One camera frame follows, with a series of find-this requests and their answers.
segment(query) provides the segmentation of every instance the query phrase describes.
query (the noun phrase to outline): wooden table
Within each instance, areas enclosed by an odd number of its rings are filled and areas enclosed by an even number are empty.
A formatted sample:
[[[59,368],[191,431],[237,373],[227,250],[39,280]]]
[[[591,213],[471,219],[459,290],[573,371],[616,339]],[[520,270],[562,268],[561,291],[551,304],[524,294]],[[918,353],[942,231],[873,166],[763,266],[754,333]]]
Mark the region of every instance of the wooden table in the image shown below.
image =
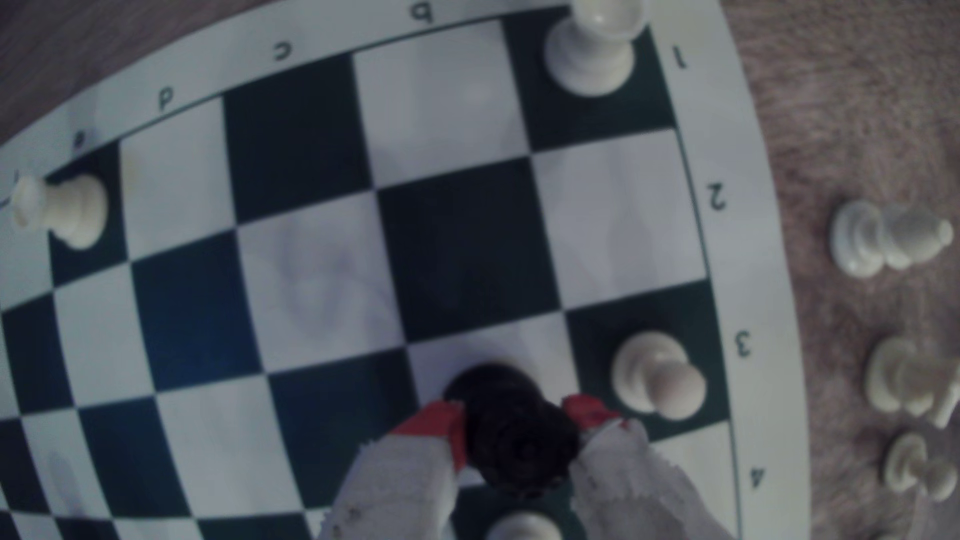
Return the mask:
[[[176,38],[269,1],[4,0],[0,141]],[[826,238],[831,213],[853,197],[923,202],[960,225],[960,4],[723,3],[780,198],[804,345],[812,536],[866,540],[914,521],[911,538],[955,538],[960,494],[937,505],[896,496],[877,468],[908,427],[960,465],[960,421],[940,431],[876,413],[860,383],[866,354],[891,333],[960,354],[960,246],[857,282],[834,268]]]

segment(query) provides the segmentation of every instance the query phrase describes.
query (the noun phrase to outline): chess piece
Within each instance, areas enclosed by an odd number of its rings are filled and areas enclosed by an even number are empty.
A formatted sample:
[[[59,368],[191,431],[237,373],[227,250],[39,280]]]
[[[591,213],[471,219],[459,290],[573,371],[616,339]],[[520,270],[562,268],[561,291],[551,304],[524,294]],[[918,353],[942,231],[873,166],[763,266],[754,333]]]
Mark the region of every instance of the chess piece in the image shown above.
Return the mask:
[[[942,458],[929,459],[924,438],[908,432],[897,437],[883,459],[883,483],[897,493],[919,484],[922,493],[941,503],[956,488],[957,470]]]
[[[95,244],[107,225],[107,191],[90,175],[58,185],[22,177],[13,189],[11,205],[18,229],[49,230],[75,250]]]
[[[487,540],[564,540],[557,524],[538,512],[520,511],[497,520]]]
[[[559,487],[580,451],[577,426],[517,369],[484,364],[460,374],[444,399],[467,412],[467,460],[490,487],[536,499]]]
[[[953,226],[923,208],[866,201],[847,203],[833,217],[830,251],[847,275],[870,278],[884,265],[904,270],[927,262],[953,242]]]
[[[707,380],[684,346],[659,331],[628,339],[613,360],[613,390],[626,406],[658,412],[668,420],[696,414],[707,398]]]
[[[877,410],[903,408],[942,430],[960,402],[960,358],[920,355],[907,339],[885,339],[870,355],[864,390]]]
[[[632,41],[647,24],[649,0],[573,0],[572,11],[547,35],[547,71],[579,96],[617,90],[634,71]]]

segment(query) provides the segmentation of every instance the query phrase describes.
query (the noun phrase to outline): white square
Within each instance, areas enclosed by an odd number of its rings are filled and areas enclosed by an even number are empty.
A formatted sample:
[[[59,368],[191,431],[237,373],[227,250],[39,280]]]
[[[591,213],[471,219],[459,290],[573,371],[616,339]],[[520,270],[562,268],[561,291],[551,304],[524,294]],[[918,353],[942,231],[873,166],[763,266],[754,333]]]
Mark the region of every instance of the white square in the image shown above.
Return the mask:
[[[704,505],[730,534],[737,532],[730,423],[721,422],[651,445],[684,470]]]
[[[469,465],[457,473],[457,485],[460,486],[460,489],[486,484],[487,481],[483,479],[483,475],[480,474],[480,471],[477,471],[476,468]]]
[[[258,221],[239,237],[268,373],[403,343],[372,193]]]
[[[77,406],[154,393],[128,264],[60,287],[54,301]]]
[[[77,411],[25,416],[23,430],[51,513],[61,517],[109,517]]]
[[[306,525],[310,528],[311,538],[320,538],[320,527],[324,524],[329,508],[318,508],[306,511]]]
[[[556,405],[580,391],[566,321],[559,313],[417,343],[407,352],[421,405],[440,399],[467,369],[495,361],[529,375]]]
[[[528,153],[499,21],[411,37],[353,61],[376,185]]]
[[[120,163],[131,258],[233,227],[220,99],[123,139]]]
[[[190,519],[114,520],[120,540],[204,540]]]
[[[48,515],[11,512],[20,540],[61,540],[57,522]]]
[[[564,307],[705,279],[673,130],[534,156]]]
[[[8,212],[0,213],[0,308],[4,310],[33,300],[54,286],[50,235],[15,231]]]
[[[440,533],[440,540],[457,540],[457,533],[453,530],[453,520],[447,520],[444,530]]]
[[[13,375],[10,371],[10,356],[7,354],[7,338],[0,324],[0,420],[20,415],[16,403],[16,390],[13,388]]]
[[[265,377],[167,392],[156,401],[194,517],[303,511]]]

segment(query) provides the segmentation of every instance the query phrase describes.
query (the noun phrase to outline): white chess piece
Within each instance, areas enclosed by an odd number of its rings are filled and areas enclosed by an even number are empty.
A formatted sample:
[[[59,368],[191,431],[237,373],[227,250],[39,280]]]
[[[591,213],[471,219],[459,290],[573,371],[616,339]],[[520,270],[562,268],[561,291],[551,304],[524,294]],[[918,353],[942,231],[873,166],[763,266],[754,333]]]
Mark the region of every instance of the white chess piece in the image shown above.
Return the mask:
[[[684,346],[659,331],[628,339],[616,353],[613,391],[626,406],[658,412],[668,420],[696,414],[707,398],[707,380],[690,363]]]
[[[960,358],[920,355],[907,339],[885,339],[870,355],[864,390],[877,410],[903,408],[942,430],[960,402]]]
[[[49,230],[76,250],[95,244],[107,225],[107,191],[90,175],[59,185],[22,177],[13,189],[11,206],[18,229]]]
[[[883,483],[897,493],[919,484],[921,492],[940,503],[953,493],[957,470],[941,458],[929,459],[926,441],[919,434],[908,432],[894,441],[883,459]]]
[[[547,36],[547,71],[576,95],[609,94],[634,71],[631,42],[646,27],[649,0],[573,0],[572,10]]]
[[[884,265],[904,270],[927,262],[953,242],[953,226],[927,209],[866,201],[847,203],[833,217],[833,260],[854,278],[870,278]]]
[[[557,524],[537,512],[520,511],[493,524],[486,540],[564,540]]]

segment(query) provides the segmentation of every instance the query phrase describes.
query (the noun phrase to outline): black chess piece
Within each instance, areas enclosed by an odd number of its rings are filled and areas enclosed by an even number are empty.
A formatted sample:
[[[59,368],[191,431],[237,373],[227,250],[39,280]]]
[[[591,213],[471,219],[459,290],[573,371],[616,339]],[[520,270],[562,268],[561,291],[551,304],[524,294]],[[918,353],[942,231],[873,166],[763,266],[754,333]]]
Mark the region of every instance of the black chess piece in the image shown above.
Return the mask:
[[[577,426],[510,366],[485,364],[462,373],[444,399],[467,412],[467,458],[490,487],[536,499],[560,486],[580,449]]]

